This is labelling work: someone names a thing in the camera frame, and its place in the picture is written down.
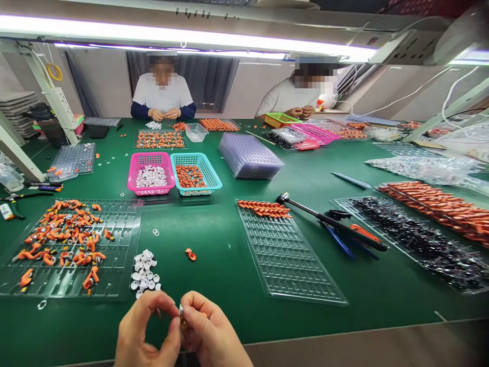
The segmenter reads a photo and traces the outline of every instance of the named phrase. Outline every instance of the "teal plastic basket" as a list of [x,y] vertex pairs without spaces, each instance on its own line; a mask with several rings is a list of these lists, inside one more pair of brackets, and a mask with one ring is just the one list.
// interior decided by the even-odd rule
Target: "teal plastic basket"
[[[209,195],[214,190],[218,190],[223,186],[223,183],[218,177],[218,174],[214,171],[209,160],[202,153],[173,153],[170,155],[172,161],[173,173],[175,174],[175,186],[180,191],[182,196],[191,195]],[[202,176],[207,187],[205,188],[183,188],[178,180],[176,166],[188,166],[195,165],[199,167],[202,172]]]

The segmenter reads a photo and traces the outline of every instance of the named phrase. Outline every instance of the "stack of trays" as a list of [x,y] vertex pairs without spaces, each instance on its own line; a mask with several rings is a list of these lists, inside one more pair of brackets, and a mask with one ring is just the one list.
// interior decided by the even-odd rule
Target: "stack of trays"
[[22,112],[29,112],[29,107],[38,102],[35,92],[0,93],[0,111],[23,138],[38,133],[32,128],[32,118],[22,116]]
[[285,166],[254,136],[224,133],[219,152],[236,178],[273,179]]

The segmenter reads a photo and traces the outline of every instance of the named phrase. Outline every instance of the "navy sleeve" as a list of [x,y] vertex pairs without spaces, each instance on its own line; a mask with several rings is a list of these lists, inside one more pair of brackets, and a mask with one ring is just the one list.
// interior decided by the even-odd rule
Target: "navy sleeve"
[[140,118],[143,120],[149,120],[151,117],[148,116],[149,108],[145,104],[139,104],[137,102],[132,102],[131,106],[131,116],[134,118]]
[[195,117],[195,111],[197,110],[197,106],[195,103],[191,103],[188,106],[183,106],[180,111],[182,114],[180,115],[180,120],[189,120]]

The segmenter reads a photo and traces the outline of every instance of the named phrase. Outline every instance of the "green workbench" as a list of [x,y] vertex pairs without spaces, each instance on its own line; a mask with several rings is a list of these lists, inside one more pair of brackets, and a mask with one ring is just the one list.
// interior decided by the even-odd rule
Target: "green workbench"
[[[256,120],[237,120],[244,130],[253,130]],[[0,233],[2,261],[12,256],[12,243],[31,221],[60,198],[124,199],[137,196],[127,188],[127,176],[134,136],[146,121],[123,119],[124,126],[111,128],[102,140],[88,134],[83,142],[96,142],[100,159],[94,173],[66,181],[54,197],[19,201],[25,221],[2,221]],[[272,298],[265,295],[257,274],[247,237],[234,199],[274,201],[288,191],[292,199],[319,212],[334,205],[332,199],[375,195],[331,175],[350,175],[371,185],[399,181],[400,176],[363,164],[367,159],[391,155],[370,141],[334,142],[314,151],[284,152],[266,144],[285,167],[274,180],[235,179],[218,151],[223,133],[209,133],[203,143],[188,143],[184,152],[207,155],[223,183],[207,197],[181,197],[176,188],[160,200],[147,198],[142,217],[139,253],[150,249],[158,265],[162,289],[178,304],[190,290],[201,292],[217,303],[228,316],[244,344],[309,337],[380,328],[440,322],[437,311],[449,321],[487,317],[489,294],[463,296],[450,289],[395,248],[378,253],[380,261],[360,256],[351,261],[310,215],[292,208],[297,225],[339,285],[349,306]],[[24,147],[29,157],[46,170],[57,150],[48,143],[30,141]],[[168,153],[178,149],[167,150]],[[482,199],[457,191],[472,202]],[[160,235],[154,236],[154,228]],[[185,256],[191,247],[197,261]],[[134,302],[134,293],[125,301],[49,299],[39,311],[41,299],[7,298],[0,302],[2,359],[5,365],[61,365],[112,359],[118,325]],[[166,335],[168,318],[152,319],[147,340],[159,346]]]

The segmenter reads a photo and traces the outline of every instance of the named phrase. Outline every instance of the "worker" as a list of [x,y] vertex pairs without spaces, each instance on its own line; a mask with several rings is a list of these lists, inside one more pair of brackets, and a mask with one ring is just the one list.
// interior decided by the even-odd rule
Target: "worker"
[[297,119],[311,117],[319,95],[324,92],[324,83],[332,84],[335,75],[335,64],[318,62],[315,57],[301,57],[292,75],[265,94],[255,118],[264,119],[270,112],[281,112]]
[[161,121],[194,118],[195,106],[185,78],[175,73],[176,56],[149,56],[150,73],[139,77],[131,116]]
[[[215,303],[200,293],[185,294],[180,304],[186,325],[181,328],[175,301],[162,291],[145,291],[119,324],[115,367],[173,367],[183,343],[196,352],[201,366],[253,367],[233,326]],[[153,312],[163,310],[172,320],[158,349],[146,343],[146,326]]]

